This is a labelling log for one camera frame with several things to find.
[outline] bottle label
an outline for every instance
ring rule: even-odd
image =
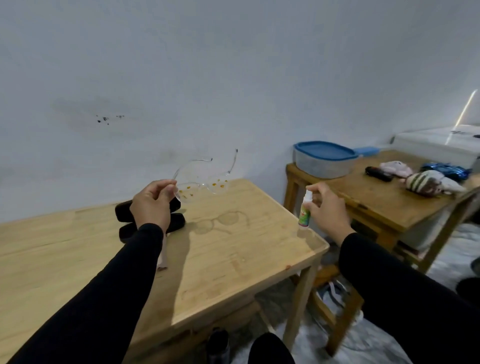
[[[303,227],[307,227],[309,223],[310,223],[310,211],[307,210],[302,205],[300,208],[299,225]]]

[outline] spray bottle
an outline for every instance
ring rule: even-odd
[[[305,196],[303,197],[303,202],[300,208],[300,216],[299,216],[299,226],[300,229],[307,229],[308,224],[310,223],[310,211],[305,208],[303,204],[306,202],[312,202],[313,195],[311,191],[305,192]]]

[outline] black sleeve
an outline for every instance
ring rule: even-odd
[[[343,242],[340,272],[365,300],[365,316],[392,335],[414,363],[470,363],[480,310],[357,233]]]
[[[121,363],[150,294],[163,232],[144,224],[9,363]]]

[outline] hand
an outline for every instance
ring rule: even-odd
[[[153,181],[133,197],[130,211],[138,228],[152,223],[165,234],[170,225],[170,201],[175,197],[176,184],[176,180]]]
[[[345,201],[332,192],[324,182],[307,186],[307,190],[313,192],[314,202],[303,205],[310,211],[311,217],[320,230],[326,232],[340,246],[348,235],[355,232],[350,227]],[[321,200],[320,207],[316,204],[319,200]]]

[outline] wooden table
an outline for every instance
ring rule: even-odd
[[[446,244],[457,224],[461,222],[474,194],[480,189],[480,174],[472,175],[464,183],[468,190],[466,193],[456,197],[442,195],[435,198],[426,198],[407,191],[396,180],[386,183],[365,175],[365,167],[378,167],[380,163],[391,160],[405,162],[413,170],[419,170],[423,163],[428,162],[426,159],[395,150],[382,151],[376,156],[356,160],[349,175],[325,180],[325,182],[337,195],[345,199],[351,217],[373,229],[378,234],[377,243],[389,251],[394,249],[401,233],[438,211],[455,205],[452,214],[423,259],[410,251],[402,250],[406,259],[410,263],[416,264],[419,271],[425,273]],[[287,178],[284,207],[293,212],[299,186],[304,187],[308,184],[314,184],[321,179],[301,171],[293,163],[287,165]],[[317,275],[314,286],[329,281],[338,273],[336,266],[323,267]],[[358,292],[353,290],[346,303],[343,315],[336,319],[314,292],[315,289],[312,291],[312,300],[317,304],[317,308],[327,322],[333,327],[326,349],[331,355],[334,355],[355,314],[360,310],[363,300]]]
[[[115,204],[0,225],[0,362],[92,279],[122,247]],[[283,340],[291,348],[328,244],[248,180],[184,204],[186,226],[167,239],[128,356],[195,319],[302,270]]]

